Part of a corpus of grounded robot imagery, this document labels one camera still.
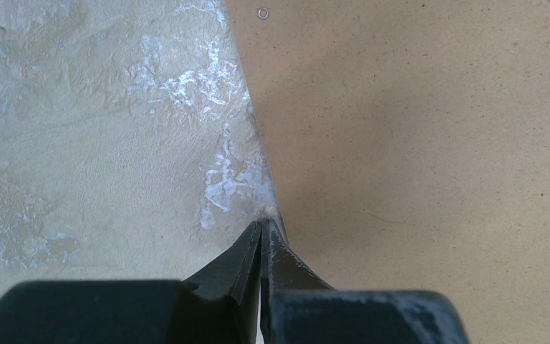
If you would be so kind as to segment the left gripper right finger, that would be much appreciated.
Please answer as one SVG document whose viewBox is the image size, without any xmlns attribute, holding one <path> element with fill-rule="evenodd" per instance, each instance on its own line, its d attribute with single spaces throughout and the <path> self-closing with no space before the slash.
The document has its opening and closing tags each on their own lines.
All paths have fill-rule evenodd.
<svg viewBox="0 0 550 344">
<path fill-rule="evenodd" d="M 468 343 L 448 298 L 427 290 L 341 291 L 260 221 L 261 333 L 266 343 Z"/>
</svg>

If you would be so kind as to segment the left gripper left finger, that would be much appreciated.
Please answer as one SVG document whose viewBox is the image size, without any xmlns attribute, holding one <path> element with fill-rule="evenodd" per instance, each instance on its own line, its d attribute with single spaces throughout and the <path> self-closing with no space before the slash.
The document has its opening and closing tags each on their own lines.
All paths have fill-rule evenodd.
<svg viewBox="0 0 550 344">
<path fill-rule="evenodd" d="M 253 343 L 261 229 L 184 280 L 17 284 L 0 298 L 0 343 Z"/>
</svg>

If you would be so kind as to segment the brown backing board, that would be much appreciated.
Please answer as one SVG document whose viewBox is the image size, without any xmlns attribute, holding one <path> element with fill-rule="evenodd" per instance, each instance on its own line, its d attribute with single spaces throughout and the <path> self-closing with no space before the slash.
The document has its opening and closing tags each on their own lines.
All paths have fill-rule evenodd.
<svg viewBox="0 0 550 344">
<path fill-rule="evenodd" d="M 550 343 L 550 1 L 228 1 L 293 250 Z"/>
</svg>

